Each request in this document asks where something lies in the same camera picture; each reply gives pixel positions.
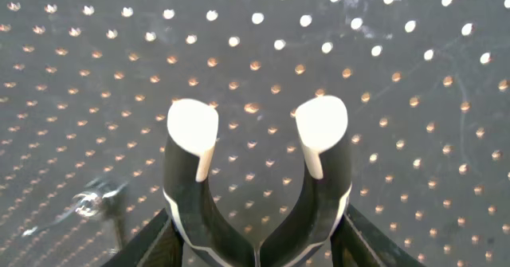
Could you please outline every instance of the pegboard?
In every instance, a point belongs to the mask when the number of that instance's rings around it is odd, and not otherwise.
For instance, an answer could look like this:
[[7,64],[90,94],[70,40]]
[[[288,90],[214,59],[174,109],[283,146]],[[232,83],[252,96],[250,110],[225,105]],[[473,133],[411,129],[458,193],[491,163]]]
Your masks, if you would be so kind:
[[[98,266],[97,222],[34,238],[97,176],[128,239],[164,207],[166,114],[215,107],[219,210],[263,240],[297,200],[295,108],[347,105],[351,203],[430,266],[510,258],[510,0],[3,0],[0,262]],[[190,252],[185,266],[203,266]],[[307,262],[331,265],[325,246]]]

